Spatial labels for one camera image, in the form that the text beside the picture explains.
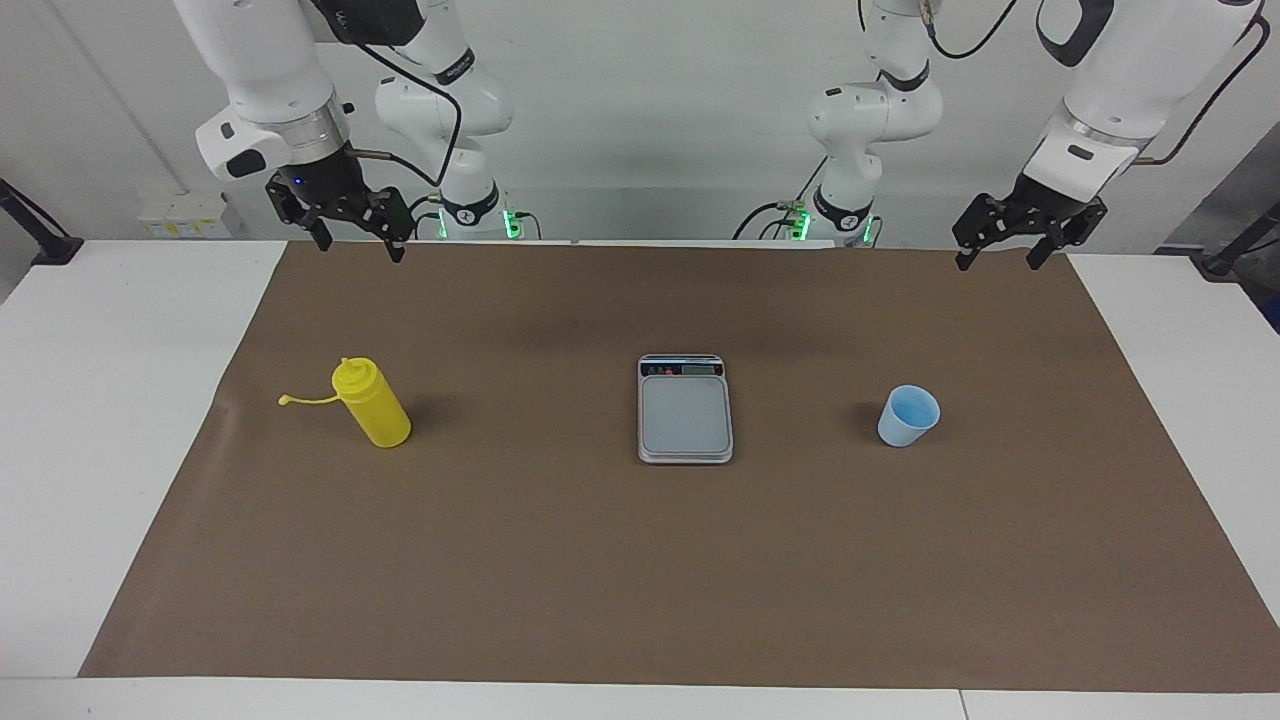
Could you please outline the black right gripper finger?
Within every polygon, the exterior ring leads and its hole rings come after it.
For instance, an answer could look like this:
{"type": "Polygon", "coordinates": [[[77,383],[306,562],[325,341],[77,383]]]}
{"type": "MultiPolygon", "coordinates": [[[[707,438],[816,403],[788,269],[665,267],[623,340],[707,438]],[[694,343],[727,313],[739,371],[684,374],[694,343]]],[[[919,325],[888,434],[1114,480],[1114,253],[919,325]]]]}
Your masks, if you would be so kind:
{"type": "Polygon", "coordinates": [[[323,219],[323,206],[310,206],[298,200],[283,176],[271,176],[265,191],[283,224],[305,231],[321,252],[330,249],[333,237],[323,219]]]}
{"type": "Polygon", "coordinates": [[[396,187],[367,190],[355,196],[353,223],[380,240],[389,259],[398,264],[413,232],[413,217],[403,195],[396,187]]]}

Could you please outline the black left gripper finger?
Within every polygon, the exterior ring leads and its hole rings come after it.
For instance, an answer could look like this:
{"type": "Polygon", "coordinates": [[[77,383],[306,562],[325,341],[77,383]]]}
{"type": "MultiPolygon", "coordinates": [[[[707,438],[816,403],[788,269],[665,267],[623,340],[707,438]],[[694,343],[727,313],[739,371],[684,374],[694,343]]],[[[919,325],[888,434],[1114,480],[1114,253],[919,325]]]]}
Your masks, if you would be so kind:
{"type": "Polygon", "coordinates": [[[979,254],[1012,236],[1009,229],[1011,206],[992,195],[977,195],[952,225],[957,245],[955,263],[961,272],[970,269],[979,254]]]}
{"type": "Polygon", "coordinates": [[[1027,265],[1039,270],[1056,252],[1083,245],[1108,211],[1102,199],[1093,199],[1079,213],[1066,220],[1039,217],[1033,231],[1039,236],[1027,255],[1027,265]]]}

